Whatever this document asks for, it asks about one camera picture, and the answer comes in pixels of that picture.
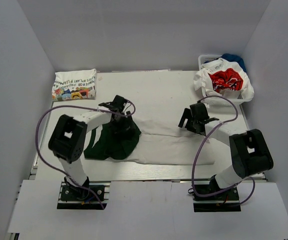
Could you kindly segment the white green raglan t-shirt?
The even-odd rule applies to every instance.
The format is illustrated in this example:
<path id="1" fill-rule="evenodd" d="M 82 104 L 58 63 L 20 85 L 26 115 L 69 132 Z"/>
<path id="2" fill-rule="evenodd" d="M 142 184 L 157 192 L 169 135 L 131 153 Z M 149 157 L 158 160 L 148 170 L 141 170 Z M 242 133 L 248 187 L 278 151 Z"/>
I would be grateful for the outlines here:
<path id="1" fill-rule="evenodd" d="M 113 138 L 108 124 L 91 132 L 84 150 L 87 160 L 136 162 L 144 165 L 192 165 L 204 137 L 175 123 L 159 119 L 134 119 L 135 136 Z"/>

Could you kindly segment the white red print t-shirt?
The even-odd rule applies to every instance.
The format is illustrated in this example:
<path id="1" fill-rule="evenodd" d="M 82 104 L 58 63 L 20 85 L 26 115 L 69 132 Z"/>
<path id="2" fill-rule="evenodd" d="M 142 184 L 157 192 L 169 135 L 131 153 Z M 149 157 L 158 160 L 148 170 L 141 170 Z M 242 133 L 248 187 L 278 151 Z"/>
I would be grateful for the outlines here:
<path id="1" fill-rule="evenodd" d="M 201 65 L 193 78 L 193 86 L 196 91 L 201 89 L 204 96 L 223 96 L 231 101 L 249 102 L 255 94 L 242 67 L 236 61 L 221 57 Z"/>

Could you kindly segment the blue t-shirt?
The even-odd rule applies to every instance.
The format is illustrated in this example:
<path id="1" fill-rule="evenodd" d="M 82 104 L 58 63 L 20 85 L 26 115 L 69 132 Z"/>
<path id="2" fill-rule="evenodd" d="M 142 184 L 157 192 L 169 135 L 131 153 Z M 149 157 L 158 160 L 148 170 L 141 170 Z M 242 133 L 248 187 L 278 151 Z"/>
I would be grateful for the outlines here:
<path id="1" fill-rule="evenodd" d="M 244 60 L 235 54 L 225 53 L 221 56 L 222 59 L 227 60 L 228 62 L 236 62 L 242 68 L 242 70 L 247 73 L 247 69 L 244 63 Z"/>

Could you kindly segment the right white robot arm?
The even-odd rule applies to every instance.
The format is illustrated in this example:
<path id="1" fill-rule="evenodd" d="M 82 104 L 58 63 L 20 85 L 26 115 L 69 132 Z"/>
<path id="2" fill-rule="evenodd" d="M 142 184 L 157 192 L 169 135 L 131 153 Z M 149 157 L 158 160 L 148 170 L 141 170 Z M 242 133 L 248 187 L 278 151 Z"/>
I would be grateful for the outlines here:
<path id="1" fill-rule="evenodd" d="M 242 130 L 231 125 L 226 126 L 237 117 L 237 110 L 235 110 L 235 117 L 230 120 L 220 121 L 218 118 L 210 117 L 205 104 L 201 101 L 183 111 L 178 127 L 204 136 L 191 171 L 192 191 L 199 198 L 213 197 L 220 200 L 227 195 L 228 190 L 236 187 L 243 180 L 271 170 L 274 166 L 274 160 L 260 130 Z M 207 193 L 199 193 L 195 187 L 195 168 L 200 153 L 210 138 L 229 147 L 231 165 L 211 177 Z"/>

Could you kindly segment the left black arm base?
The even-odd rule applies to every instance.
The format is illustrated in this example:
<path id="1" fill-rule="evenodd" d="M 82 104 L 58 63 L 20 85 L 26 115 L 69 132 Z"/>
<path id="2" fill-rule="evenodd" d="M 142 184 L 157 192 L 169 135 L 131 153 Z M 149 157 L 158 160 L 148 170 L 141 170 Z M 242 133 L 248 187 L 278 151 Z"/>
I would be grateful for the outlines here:
<path id="1" fill-rule="evenodd" d="M 104 210 L 109 201 L 110 182 L 88 182 L 88 190 L 71 185 L 68 181 L 61 182 L 57 209 L 58 210 Z"/>

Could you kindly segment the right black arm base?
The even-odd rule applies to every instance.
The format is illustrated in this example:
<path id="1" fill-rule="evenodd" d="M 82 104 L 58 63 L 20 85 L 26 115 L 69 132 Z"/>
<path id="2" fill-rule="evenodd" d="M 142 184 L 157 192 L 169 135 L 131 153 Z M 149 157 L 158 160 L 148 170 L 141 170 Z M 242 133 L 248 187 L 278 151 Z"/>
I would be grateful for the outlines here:
<path id="1" fill-rule="evenodd" d="M 193 197 L 193 210 L 195 213 L 228 213 L 241 211 L 239 193 L 236 187 L 208 197 L 197 196 L 192 187 L 189 188 L 187 192 Z"/>

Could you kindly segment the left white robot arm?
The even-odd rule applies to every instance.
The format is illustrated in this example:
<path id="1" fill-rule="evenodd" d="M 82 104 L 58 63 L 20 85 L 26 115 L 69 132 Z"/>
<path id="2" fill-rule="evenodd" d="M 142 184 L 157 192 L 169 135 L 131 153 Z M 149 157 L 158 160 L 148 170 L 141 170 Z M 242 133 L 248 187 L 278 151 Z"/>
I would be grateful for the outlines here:
<path id="1" fill-rule="evenodd" d="M 73 185 L 72 193 L 83 200 L 89 196 L 88 177 L 81 156 L 91 159 L 126 159 L 139 142 L 141 131 L 134 123 L 133 103 L 119 95 L 112 101 L 87 108 L 76 116 L 59 117 L 48 142 L 48 148 L 59 159 L 66 180 Z"/>

